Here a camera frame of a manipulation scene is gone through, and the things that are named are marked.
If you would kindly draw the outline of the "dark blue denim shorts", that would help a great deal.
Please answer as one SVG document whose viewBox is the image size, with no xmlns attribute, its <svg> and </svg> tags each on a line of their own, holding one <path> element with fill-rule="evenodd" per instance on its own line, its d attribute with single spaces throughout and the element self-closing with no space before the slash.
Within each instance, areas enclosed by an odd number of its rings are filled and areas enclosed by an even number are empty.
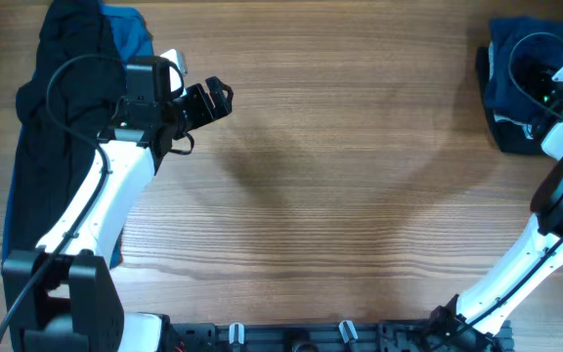
<svg viewBox="0 0 563 352">
<path fill-rule="evenodd" d="M 517 122 L 537 124 L 543 110 L 518 84 L 518 59 L 530 55 L 563 67 L 563 22 L 530 17 L 489 21 L 494 44 L 494 76 L 485 91 L 485 105 Z"/>
</svg>

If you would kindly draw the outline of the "light blue folded jeans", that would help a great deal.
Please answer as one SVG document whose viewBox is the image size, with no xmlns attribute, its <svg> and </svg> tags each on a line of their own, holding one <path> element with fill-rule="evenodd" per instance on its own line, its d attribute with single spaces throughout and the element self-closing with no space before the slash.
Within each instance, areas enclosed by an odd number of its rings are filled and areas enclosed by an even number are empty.
<svg viewBox="0 0 563 352">
<path fill-rule="evenodd" d="M 495 72 L 495 68 L 494 68 L 495 59 L 494 59 L 494 44 L 493 44 L 493 42 L 490 42 L 489 47 L 488 47 L 488 60 L 489 60 L 489 78 L 488 78 L 488 81 L 491 81 L 493 76 L 494 76 L 494 72 Z M 509 117 L 498 114 L 496 112 L 494 112 L 494 122 L 496 122 L 499 127 L 515 127 L 516 130 L 521 130 L 527 140 L 533 140 L 534 139 L 533 134 L 532 134 L 532 126 L 529 125 L 529 124 L 517 122 L 513 119 L 510 119 Z"/>
</svg>

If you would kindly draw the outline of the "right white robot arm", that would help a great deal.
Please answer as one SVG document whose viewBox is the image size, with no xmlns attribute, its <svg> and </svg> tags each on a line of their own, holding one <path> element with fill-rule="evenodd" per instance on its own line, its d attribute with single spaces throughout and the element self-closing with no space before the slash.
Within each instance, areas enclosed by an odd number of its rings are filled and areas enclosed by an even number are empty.
<svg viewBox="0 0 563 352">
<path fill-rule="evenodd" d="M 430 350 L 492 347 L 510 313 L 563 265 L 563 122 L 541 146 L 557 163 L 532 199 L 522 235 L 483 279 L 432 312 L 423 331 Z"/>
</svg>

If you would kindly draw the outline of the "dark folded garment under jeans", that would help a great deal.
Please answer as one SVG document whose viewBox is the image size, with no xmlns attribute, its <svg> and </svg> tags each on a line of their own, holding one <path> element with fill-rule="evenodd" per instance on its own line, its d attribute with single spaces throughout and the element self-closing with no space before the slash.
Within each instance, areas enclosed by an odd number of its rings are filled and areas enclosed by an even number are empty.
<svg viewBox="0 0 563 352">
<path fill-rule="evenodd" d="M 512 122 L 496 122 L 494 112 L 485 105 L 485 91 L 490 81 L 489 48 L 478 47 L 475 71 L 480 89 L 482 108 L 490 134 L 498 149 L 505 154 L 543 155 L 539 142 L 527 139 L 522 128 Z"/>
</svg>

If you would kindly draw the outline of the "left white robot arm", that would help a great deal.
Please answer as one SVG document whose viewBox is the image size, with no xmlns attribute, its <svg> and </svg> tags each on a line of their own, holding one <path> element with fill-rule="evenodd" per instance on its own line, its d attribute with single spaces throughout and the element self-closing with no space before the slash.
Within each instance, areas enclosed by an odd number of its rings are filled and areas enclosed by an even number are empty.
<svg viewBox="0 0 563 352">
<path fill-rule="evenodd" d="M 124 311 L 109 272 L 111 252 L 134 200 L 157 173 L 173 142 L 232 112 L 234 92 L 218 77 L 172 91 L 137 78 L 95 139 L 84 181 L 33 250 L 3 265 L 16 351 L 175 351 L 167 316 Z"/>
</svg>

